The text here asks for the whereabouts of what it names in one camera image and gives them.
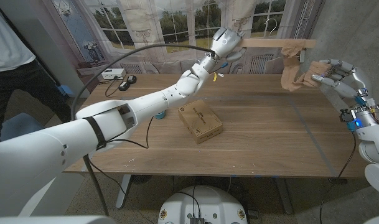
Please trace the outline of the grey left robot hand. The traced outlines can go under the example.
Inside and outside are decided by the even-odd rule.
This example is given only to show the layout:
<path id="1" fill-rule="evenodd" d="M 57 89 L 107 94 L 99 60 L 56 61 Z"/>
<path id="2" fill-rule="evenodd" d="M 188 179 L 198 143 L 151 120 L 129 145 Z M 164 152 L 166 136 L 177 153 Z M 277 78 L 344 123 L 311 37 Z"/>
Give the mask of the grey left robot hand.
<path id="1" fill-rule="evenodd" d="M 210 49 L 214 51 L 213 58 L 215 60 L 225 58 L 227 62 L 239 60 L 246 52 L 246 49 L 242 48 L 236 52 L 234 48 L 242 41 L 244 35 L 243 31 L 237 32 L 227 27 L 219 28 L 212 37 Z"/>

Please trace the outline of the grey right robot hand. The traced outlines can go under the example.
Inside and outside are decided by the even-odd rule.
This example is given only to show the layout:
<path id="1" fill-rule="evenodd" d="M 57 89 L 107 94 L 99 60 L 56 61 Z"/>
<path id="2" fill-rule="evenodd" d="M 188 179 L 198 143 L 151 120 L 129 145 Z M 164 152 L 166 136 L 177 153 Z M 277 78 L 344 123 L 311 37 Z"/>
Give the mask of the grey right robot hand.
<path id="1" fill-rule="evenodd" d="M 373 98 L 372 83 L 361 68 L 337 59 L 320 60 L 320 63 L 331 67 L 322 75 L 312 74 L 312 80 L 332 87 L 344 98 L 359 96 L 365 101 Z"/>

